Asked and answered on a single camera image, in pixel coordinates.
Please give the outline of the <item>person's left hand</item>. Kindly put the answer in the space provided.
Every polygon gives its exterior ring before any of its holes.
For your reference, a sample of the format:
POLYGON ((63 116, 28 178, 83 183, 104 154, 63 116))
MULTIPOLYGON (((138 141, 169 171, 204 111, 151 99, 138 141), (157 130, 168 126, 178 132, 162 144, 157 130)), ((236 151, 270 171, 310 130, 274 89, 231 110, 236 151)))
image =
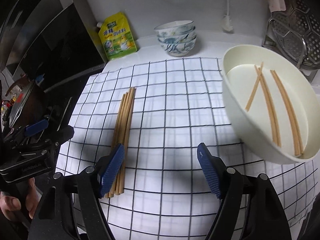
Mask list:
MULTIPOLYGON (((26 196, 25 206, 28 210, 29 217, 33 219, 39 203, 39 196, 35 186, 35 178, 30 178, 28 180, 28 185, 29 190, 26 196)), ((17 198, 13 196, 5 196, 4 193, 1 192, 1 211, 8 220, 14 221, 16 219, 14 212, 20 211, 20 209, 21 203, 17 198)))

